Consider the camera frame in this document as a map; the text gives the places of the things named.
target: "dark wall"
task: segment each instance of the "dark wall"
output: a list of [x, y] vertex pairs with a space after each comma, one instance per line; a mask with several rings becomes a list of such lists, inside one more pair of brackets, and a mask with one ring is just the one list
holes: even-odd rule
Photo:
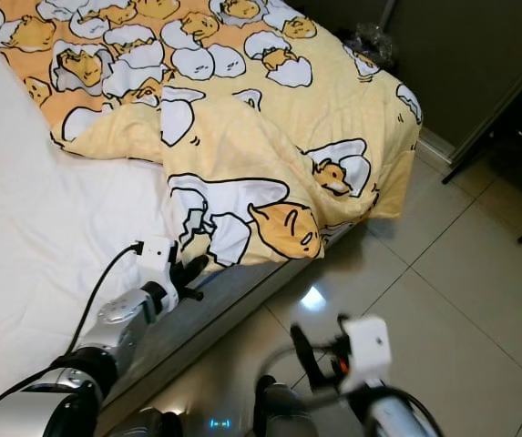
[[[383, 0], [292, 0], [329, 30], [377, 22]], [[425, 125], [460, 146], [522, 76], [522, 0], [397, 0], [388, 33], [396, 75]]]

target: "plastic bag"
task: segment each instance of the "plastic bag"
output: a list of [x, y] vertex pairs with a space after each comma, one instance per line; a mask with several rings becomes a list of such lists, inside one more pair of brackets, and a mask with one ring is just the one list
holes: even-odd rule
[[392, 38], [374, 23], [357, 25], [352, 39], [344, 41], [344, 44], [381, 68], [394, 66]]

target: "baseboard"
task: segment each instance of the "baseboard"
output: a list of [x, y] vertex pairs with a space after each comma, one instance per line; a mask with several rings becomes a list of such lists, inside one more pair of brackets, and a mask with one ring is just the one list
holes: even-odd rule
[[432, 130], [423, 127], [418, 138], [418, 143], [425, 147], [426, 151], [435, 155], [436, 158], [444, 160], [447, 165], [451, 164], [451, 157], [455, 153], [455, 146], [439, 137]]

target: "black cable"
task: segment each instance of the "black cable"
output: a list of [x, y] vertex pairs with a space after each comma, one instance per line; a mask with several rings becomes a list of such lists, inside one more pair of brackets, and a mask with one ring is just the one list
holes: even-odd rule
[[[323, 396], [318, 399], [311, 399], [309, 401], [305, 402], [305, 406], [308, 410], [315, 410], [322, 408], [326, 405], [329, 405], [331, 403], [335, 403], [339, 401], [340, 397], [348, 397], [352, 395], [357, 396], [394, 396], [401, 401], [405, 401], [407, 403], [412, 403], [418, 411], [420, 411], [423, 416], [425, 417], [426, 421], [431, 425], [431, 428], [433, 428], [433, 431], [436, 434], [436, 437], [444, 437], [443, 432], [441, 431], [441, 427], [436, 422], [435, 418], [433, 417], [433, 414], [429, 410], [426, 409], [426, 407], [423, 405], [422, 402], [420, 402], [418, 399], [416, 399], [415, 396], [412, 394], [397, 389], [395, 387], [390, 387], [387, 385], [383, 385], [380, 387], [361, 387], [355, 391], [350, 391], [349, 393], [344, 393], [340, 396], [340, 394], [335, 393], [331, 396]], [[377, 436], [377, 430], [376, 430], [376, 421], [368, 421], [364, 427], [364, 437], [371, 437], [371, 436]]]
[[[103, 281], [105, 280], [105, 277], [109, 273], [109, 271], [113, 268], [113, 266], [121, 259], [123, 255], [125, 255], [127, 252], [130, 252], [134, 250], [138, 255], [141, 254], [141, 251], [143, 250], [143, 242], [138, 241], [135, 244], [132, 244], [128, 246], [127, 248], [124, 248], [121, 250], [115, 258], [111, 260], [111, 262], [108, 263], [107, 267], [103, 270], [103, 273], [100, 275], [100, 278], [97, 281], [97, 284], [95, 285], [95, 288], [93, 289], [92, 293], [90, 293], [90, 296], [88, 297], [87, 306], [85, 307], [85, 310], [82, 314], [82, 317], [80, 318], [80, 322], [78, 323], [77, 330], [75, 331], [74, 336], [72, 337], [72, 341], [70, 341], [70, 345], [68, 346], [67, 351], [65, 352], [65, 355], [68, 355], [68, 353], [72, 352], [77, 345], [78, 336], [80, 335], [80, 331], [82, 331], [82, 327], [85, 324], [85, 321], [87, 320], [88, 312], [90, 311], [90, 307], [95, 300], [95, 297], [97, 296], [98, 289], [100, 289], [100, 286], [102, 285]], [[0, 394], [0, 401], [5, 398], [6, 396], [9, 396], [10, 394], [22, 390], [24, 387], [27, 387], [29, 384], [34, 382], [35, 380], [42, 377], [45, 373], [48, 371], [52, 371], [53, 369], [57, 369], [56, 364], [50, 364], [48, 367], [43, 369], [42, 371], [39, 371], [31, 376], [28, 376], [27, 378], [24, 378], [20, 382], [18, 382], [13, 387], [7, 389], [2, 394]]]
[[[312, 345], [312, 349], [316, 352], [329, 352], [330, 348], [327, 346], [322, 345]], [[262, 363], [259, 368], [259, 371], [257, 372], [257, 379], [255, 381], [258, 381], [262, 376], [269, 374], [269, 369], [272, 367], [272, 365], [280, 360], [282, 357], [285, 357], [287, 355], [293, 355], [295, 353], [295, 346], [283, 346], [273, 353], [269, 355]]]
[[107, 267], [103, 270], [103, 273], [100, 275], [100, 278], [97, 281], [97, 284], [95, 285], [95, 288], [93, 289], [92, 293], [90, 293], [90, 296], [87, 300], [87, 306], [85, 307], [85, 310], [82, 313], [82, 317], [80, 318], [80, 322], [78, 323], [77, 330], [75, 330], [75, 334], [72, 336], [72, 341], [70, 341], [70, 344], [68, 345], [67, 351], [64, 353], [65, 355], [68, 355], [70, 352], [72, 352], [75, 349], [75, 346], [77, 345], [78, 337], [80, 336], [80, 331], [82, 331], [83, 326], [85, 325], [85, 321], [87, 321], [88, 312], [90, 311], [90, 307], [92, 306], [95, 297], [97, 296], [98, 289], [100, 289], [100, 286], [103, 284], [103, 281], [105, 280], [105, 277], [109, 273], [109, 271], [113, 268], [113, 266], [121, 259], [123, 255], [125, 255], [127, 252], [130, 252], [131, 250], [135, 250], [139, 255], [140, 251], [143, 248], [142, 242], [137, 242], [135, 244], [132, 244], [123, 250], [121, 250], [115, 258], [111, 260], [111, 262], [108, 263]]

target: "tiled floor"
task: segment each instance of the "tiled floor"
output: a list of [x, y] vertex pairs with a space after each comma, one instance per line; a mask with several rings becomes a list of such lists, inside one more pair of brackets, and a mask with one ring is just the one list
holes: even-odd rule
[[[261, 362], [288, 343], [290, 324], [320, 341], [337, 332], [339, 312], [367, 312], [388, 324], [392, 383], [445, 435], [522, 437], [522, 190], [488, 157], [443, 186], [446, 171], [419, 154], [400, 221], [353, 229], [148, 404], [187, 412], [187, 435], [244, 435]], [[311, 288], [318, 310], [301, 304]], [[293, 357], [271, 373], [311, 395]], [[343, 402], [313, 418], [321, 436], [362, 435]], [[212, 432], [210, 419], [233, 426]]]

